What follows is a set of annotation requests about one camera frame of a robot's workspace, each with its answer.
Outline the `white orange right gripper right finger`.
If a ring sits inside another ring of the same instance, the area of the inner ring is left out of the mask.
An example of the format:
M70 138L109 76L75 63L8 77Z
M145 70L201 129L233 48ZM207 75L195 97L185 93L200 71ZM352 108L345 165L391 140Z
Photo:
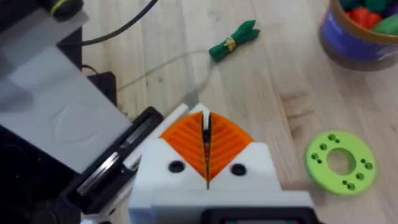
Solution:
M232 121L210 113L210 190L280 190L269 146Z

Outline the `finger of the bare white left gripper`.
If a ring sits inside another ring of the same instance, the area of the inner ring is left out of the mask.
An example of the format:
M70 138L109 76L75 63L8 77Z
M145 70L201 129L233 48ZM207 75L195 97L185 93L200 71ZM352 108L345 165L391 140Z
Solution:
M123 161L123 164L130 170L133 170L135 164L139 163L144 152L144 146L150 140L158 138L162 133L165 132L174 122L176 122L180 117L182 117L188 111L188 106L182 103L176 107L154 130L148 137L146 137L137 148Z

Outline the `white orange right gripper left finger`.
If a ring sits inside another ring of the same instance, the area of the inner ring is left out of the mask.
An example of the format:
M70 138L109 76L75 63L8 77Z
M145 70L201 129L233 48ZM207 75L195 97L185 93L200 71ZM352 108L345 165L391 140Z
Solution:
M129 208L197 206L207 202L203 112L187 111L144 146Z

